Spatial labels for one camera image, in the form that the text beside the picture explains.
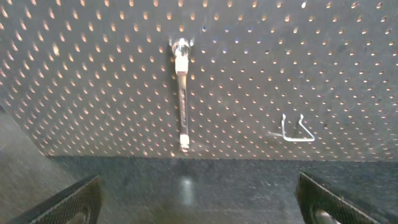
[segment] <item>black pegboard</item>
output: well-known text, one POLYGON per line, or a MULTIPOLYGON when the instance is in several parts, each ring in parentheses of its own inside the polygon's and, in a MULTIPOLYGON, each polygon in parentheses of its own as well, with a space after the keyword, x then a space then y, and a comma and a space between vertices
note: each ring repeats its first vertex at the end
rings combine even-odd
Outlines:
POLYGON ((1 97, 45 155, 397 161, 396 1, 4 1, 1 97), (194 39, 191 152, 169 39, 194 39), (301 137, 304 125, 314 142, 301 137))

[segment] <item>white wire hook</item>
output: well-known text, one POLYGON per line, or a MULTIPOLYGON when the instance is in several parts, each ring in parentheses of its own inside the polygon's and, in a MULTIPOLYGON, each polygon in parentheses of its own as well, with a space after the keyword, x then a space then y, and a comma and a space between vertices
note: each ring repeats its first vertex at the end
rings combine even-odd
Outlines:
POLYGON ((303 121, 303 114, 300 114, 300 119, 298 121, 298 124, 309 134, 311 135, 310 139, 307 138, 290 138, 287 137, 285 135, 285 119, 286 119, 286 115, 283 114, 282 115, 282 134, 278 134, 278 133, 270 133, 269 135, 272 136, 280 136, 283 137, 283 139, 285 139, 285 141, 290 141, 290 142, 310 142, 310 141, 314 141, 315 140, 315 136, 303 125, 302 121, 303 121))

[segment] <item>gray floor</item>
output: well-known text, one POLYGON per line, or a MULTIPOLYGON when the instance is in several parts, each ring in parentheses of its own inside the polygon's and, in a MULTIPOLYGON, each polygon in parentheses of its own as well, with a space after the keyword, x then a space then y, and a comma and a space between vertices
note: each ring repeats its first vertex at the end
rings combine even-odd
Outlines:
POLYGON ((0 223, 90 174, 103 181, 100 224, 303 223, 300 170, 398 215, 398 164, 44 157, 0 113, 0 223))

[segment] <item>pegboard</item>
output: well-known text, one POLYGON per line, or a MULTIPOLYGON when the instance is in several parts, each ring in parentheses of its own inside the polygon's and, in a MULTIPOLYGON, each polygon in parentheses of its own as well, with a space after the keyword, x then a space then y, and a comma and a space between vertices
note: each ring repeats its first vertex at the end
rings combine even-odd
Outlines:
POLYGON ((43 155, 398 161, 397 1, 0 3, 1 99, 43 155), (169 40, 194 39, 190 152, 169 40), (287 142, 281 133, 314 142, 287 142))

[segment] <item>metal tool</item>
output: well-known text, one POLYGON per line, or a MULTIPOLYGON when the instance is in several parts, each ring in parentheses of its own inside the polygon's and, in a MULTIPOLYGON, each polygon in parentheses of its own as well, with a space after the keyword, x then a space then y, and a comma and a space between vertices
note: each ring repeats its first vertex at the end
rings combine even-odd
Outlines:
POLYGON ((290 138, 287 137, 285 135, 285 119, 286 119, 286 115, 283 114, 282 115, 282 134, 278 134, 278 133, 270 133, 269 135, 271 136, 280 136, 283 137, 283 139, 285 139, 285 141, 290 141, 290 142, 309 142, 309 141, 314 141, 315 140, 315 136, 302 124, 303 121, 303 114, 300 114, 300 119, 298 121, 298 124, 309 134, 311 135, 310 139, 307 138, 290 138))
POLYGON ((193 42, 181 38, 172 45, 175 57, 175 73, 178 80, 178 97, 180 100, 180 147, 183 152, 189 151, 188 113, 187 113, 187 73, 190 50, 193 42))

